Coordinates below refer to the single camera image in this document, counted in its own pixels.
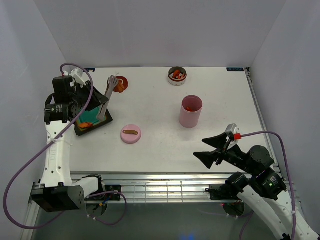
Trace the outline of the red sausage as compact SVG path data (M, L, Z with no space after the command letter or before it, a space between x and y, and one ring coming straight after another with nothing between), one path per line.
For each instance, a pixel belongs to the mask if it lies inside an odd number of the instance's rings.
M185 108L188 112L193 112L193 110L190 107Z

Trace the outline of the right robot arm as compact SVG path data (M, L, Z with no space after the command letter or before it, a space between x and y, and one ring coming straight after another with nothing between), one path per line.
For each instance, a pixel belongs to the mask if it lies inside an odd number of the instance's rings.
M269 227L277 240L318 240L316 233L296 207L294 190L287 187L283 179L272 169L274 160L267 148L252 146L243 152L238 132L224 133L204 138L203 143L214 151L194 152L208 169L223 161L240 169L233 173L223 185L210 186L206 192L213 200L241 200Z

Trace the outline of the orange fried piece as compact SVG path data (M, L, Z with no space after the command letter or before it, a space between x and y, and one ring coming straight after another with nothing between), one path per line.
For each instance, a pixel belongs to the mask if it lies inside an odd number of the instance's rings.
M93 126L92 122L82 122L78 125L81 129L88 129Z

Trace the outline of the pink cylindrical container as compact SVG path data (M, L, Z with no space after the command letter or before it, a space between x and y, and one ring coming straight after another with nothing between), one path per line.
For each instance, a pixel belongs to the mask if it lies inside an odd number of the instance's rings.
M198 122L203 108L203 101L196 95L188 95L181 102L179 123L184 128L194 128Z

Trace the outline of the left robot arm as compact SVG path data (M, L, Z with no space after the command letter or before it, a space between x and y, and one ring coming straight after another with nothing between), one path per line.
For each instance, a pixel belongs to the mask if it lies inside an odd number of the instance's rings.
M45 102L44 122L47 133L45 165L39 186L31 198L48 213L80 210L85 198L91 195L100 200L106 187L99 175L89 175L73 182L70 172L70 155L75 124L72 120L82 109L91 111L106 103L108 98L97 91L90 81L80 76L55 77L54 93Z

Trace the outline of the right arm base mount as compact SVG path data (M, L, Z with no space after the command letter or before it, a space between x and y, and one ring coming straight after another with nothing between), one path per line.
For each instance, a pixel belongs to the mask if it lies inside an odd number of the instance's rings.
M209 193L211 200L240 200L237 197L240 190L228 184L210 184L209 187L205 189L205 192Z

